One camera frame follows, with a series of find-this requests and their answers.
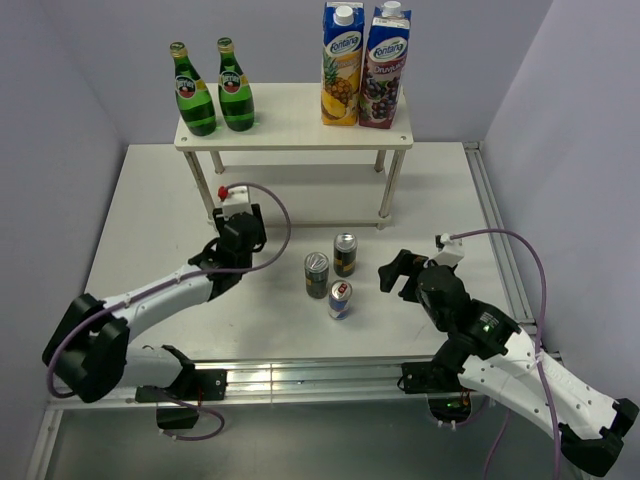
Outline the dark energy can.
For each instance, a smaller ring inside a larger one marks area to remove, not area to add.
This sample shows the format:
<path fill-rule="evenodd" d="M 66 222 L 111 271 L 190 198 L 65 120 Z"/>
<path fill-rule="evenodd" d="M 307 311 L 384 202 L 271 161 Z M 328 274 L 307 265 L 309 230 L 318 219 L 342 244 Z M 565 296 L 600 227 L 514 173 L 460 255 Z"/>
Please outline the dark energy can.
<path fill-rule="evenodd" d="M 327 294 L 329 259 L 322 252 L 311 252 L 304 260 L 305 287 L 314 299 L 322 299 Z"/>
<path fill-rule="evenodd" d="M 339 233 L 333 242 L 333 267 L 342 278 L 354 273 L 357 257 L 357 238 L 352 233 Z"/>

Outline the green perrier bottle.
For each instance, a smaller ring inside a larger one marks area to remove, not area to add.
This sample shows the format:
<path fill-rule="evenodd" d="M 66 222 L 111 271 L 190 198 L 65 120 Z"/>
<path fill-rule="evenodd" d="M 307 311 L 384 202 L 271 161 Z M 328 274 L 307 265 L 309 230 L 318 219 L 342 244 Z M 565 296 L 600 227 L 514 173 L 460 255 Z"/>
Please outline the green perrier bottle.
<path fill-rule="evenodd" d="M 182 42 L 172 42 L 169 52 L 174 62 L 174 91 L 181 118 L 193 135 L 207 136 L 217 127 L 209 89 L 190 61 Z"/>
<path fill-rule="evenodd" d="M 235 56 L 229 37 L 217 41 L 220 54 L 218 97 L 227 127 L 236 132 L 249 130 L 255 120 L 254 100 L 249 81 Z"/>

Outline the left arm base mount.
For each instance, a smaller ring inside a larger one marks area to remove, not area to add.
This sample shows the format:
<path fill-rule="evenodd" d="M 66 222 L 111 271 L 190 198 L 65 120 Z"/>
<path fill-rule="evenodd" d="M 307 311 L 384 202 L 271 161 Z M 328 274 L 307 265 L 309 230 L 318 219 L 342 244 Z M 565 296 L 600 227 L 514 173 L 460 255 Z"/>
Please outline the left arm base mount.
<path fill-rule="evenodd" d="M 181 374 L 169 387 L 138 387 L 134 401 L 156 405 L 156 425 L 162 435 L 173 441 L 204 441 L 218 436 L 226 426 L 224 416 L 205 405 L 208 401 L 222 401 L 226 387 L 226 370 L 195 369 Z M 204 416 L 218 421 L 216 429 L 207 434 L 187 435 L 186 431 L 193 429 Z"/>

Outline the pineapple juice carton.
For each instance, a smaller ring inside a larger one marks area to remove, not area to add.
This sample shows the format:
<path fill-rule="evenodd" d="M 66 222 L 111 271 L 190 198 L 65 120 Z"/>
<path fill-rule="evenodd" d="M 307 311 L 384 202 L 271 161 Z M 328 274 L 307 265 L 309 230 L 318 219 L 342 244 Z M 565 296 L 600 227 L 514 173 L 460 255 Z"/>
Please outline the pineapple juice carton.
<path fill-rule="evenodd" d="M 364 25 L 361 2 L 325 3 L 321 77 L 324 125 L 353 126 L 357 123 Z"/>

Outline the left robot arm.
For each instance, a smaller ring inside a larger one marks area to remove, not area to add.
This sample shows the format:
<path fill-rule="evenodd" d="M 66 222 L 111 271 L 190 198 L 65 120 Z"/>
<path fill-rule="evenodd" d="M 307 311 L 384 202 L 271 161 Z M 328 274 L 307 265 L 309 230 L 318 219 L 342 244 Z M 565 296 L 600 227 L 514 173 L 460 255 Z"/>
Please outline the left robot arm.
<path fill-rule="evenodd" d="M 130 342 L 152 326 L 192 306 L 210 302 L 253 270 L 252 260 L 266 244 L 261 208 L 223 218 L 214 211 L 218 237 L 176 272 L 120 296 L 76 297 L 42 354 L 47 388 L 58 398 L 96 402 L 122 381 Z"/>

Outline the green Perrier bottle front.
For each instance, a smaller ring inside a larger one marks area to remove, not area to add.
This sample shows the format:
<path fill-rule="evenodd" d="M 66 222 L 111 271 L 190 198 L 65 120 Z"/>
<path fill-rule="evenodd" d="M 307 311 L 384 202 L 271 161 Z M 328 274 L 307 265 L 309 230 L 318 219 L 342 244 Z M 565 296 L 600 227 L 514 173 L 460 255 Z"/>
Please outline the green Perrier bottle front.
<path fill-rule="evenodd" d="M 207 136 L 217 127 L 209 89 L 190 61 L 182 42 L 172 42 L 169 52 L 174 62 L 174 91 L 181 118 L 193 135 Z"/>

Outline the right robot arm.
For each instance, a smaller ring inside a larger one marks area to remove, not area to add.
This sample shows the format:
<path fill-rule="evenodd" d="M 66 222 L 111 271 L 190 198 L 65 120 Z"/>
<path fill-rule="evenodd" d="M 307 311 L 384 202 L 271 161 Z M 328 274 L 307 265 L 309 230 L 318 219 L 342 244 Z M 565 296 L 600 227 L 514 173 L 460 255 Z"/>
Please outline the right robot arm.
<path fill-rule="evenodd" d="M 587 385 L 544 351 L 497 307 L 473 299 L 455 274 L 454 259 L 401 250 L 379 268 L 380 289 L 420 304 L 447 339 L 425 362 L 402 364 L 407 394 L 480 392 L 528 419 L 552 438 L 580 470 L 605 476 L 618 459 L 638 406 Z"/>

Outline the Red Bull can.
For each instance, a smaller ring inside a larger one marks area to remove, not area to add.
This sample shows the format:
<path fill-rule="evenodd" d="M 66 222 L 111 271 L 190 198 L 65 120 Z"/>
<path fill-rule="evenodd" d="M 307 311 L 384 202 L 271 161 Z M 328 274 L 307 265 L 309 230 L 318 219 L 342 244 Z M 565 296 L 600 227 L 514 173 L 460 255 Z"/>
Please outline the Red Bull can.
<path fill-rule="evenodd" d="M 346 280 L 332 283 L 329 289 L 329 314 L 336 320 L 342 320 L 348 316 L 350 300 L 352 297 L 352 285 Z"/>

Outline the aluminium front rail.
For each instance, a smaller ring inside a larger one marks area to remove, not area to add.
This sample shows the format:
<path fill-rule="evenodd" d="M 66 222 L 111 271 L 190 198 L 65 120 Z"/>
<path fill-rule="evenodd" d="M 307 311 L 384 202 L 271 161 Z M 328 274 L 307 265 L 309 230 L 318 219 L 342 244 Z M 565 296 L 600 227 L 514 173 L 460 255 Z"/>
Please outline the aluminium front rail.
<path fill-rule="evenodd" d="M 291 404 L 399 399 L 396 383 L 401 364 L 426 362 L 430 356 L 295 359 L 282 361 L 185 362 L 165 352 L 137 353 L 106 393 L 85 402 L 57 379 L 54 387 L 62 395 L 50 396 L 47 406 L 58 410 L 150 407 L 134 401 L 141 386 L 168 387 L 181 373 L 195 369 L 224 369 L 227 387 L 222 401 L 213 405 Z"/>

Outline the white two-tier shelf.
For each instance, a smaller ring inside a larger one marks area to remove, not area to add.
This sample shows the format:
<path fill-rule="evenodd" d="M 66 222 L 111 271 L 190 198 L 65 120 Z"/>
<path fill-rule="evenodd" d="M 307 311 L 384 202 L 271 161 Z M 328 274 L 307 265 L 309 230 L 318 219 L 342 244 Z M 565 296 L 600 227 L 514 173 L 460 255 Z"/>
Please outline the white two-tier shelf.
<path fill-rule="evenodd" d="M 256 122 L 245 132 L 226 126 L 205 137 L 185 123 L 174 145 L 191 170 L 206 213 L 231 183 L 273 191 L 300 227 L 374 226 L 391 221 L 406 152 L 414 144 L 407 101 L 390 129 L 328 126 L 320 120 L 316 83 L 257 83 Z"/>

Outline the aluminium side rail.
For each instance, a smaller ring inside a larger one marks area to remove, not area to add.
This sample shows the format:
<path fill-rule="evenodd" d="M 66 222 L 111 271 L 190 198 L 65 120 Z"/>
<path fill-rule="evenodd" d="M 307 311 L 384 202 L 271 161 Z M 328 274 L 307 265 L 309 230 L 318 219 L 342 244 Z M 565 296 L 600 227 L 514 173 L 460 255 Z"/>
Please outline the aluminium side rail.
<path fill-rule="evenodd" d="M 481 142 L 463 144 L 472 179 L 477 191 L 485 224 L 488 228 L 504 229 L 504 223 L 481 154 Z M 534 336 L 537 322 L 516 265 L 507 235 L 490 234 L 490 243 L 512 317 Z"/>

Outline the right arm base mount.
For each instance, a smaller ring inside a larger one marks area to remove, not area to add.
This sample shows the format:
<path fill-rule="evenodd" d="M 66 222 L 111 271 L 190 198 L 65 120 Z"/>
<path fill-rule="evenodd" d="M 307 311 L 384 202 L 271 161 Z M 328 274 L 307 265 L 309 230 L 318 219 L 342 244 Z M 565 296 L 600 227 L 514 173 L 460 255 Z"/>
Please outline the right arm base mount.
<path fill-rule="evenodd" d="M 396 386 L 407 395 L 425 395 L 429 413 L 437 422 L 454 426 L 471 416 L 472 403 L 468 391 L 454 373 L 431 361 L 402 363 Z"/>

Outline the grape juice carton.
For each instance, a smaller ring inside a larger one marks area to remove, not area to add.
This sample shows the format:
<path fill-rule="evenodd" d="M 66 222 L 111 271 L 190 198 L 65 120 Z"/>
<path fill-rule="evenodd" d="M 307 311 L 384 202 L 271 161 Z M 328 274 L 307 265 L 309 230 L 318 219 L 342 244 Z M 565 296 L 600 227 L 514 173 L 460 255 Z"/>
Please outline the grape juice carton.
<path fill-rule="evenodd" d="M 411 15 L 399 1 L 385 1 L 374 9 L 360 86 L 360 126 L 391 128 L 407 60 Z"/>

